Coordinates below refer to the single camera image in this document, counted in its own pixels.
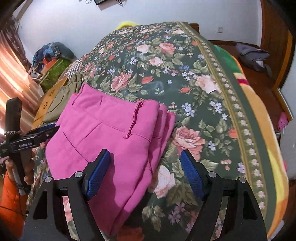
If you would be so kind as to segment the person's left hand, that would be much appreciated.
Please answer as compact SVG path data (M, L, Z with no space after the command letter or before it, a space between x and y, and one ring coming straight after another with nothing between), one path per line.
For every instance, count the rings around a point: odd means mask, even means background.
M23 180L27 183L27 185L32 185L34 183L34 168L35 168L35 162L33 158L35 157L35 153L31 151L31 158L29 163L25 166L25 177ZM13 172L13 167L14 167L14 162L11 159L6 159L5 160L5 165L6 165L6 172L8 173L8 177L12 182L15 182L14 178L14 172Z

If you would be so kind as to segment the orange sleeve forearm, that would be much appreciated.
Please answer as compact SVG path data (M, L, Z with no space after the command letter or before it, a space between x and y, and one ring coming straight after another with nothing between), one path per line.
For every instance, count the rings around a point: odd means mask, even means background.
M1 198L1 227L16 239L23 235L28 195L20 195L15 183L6 173Z

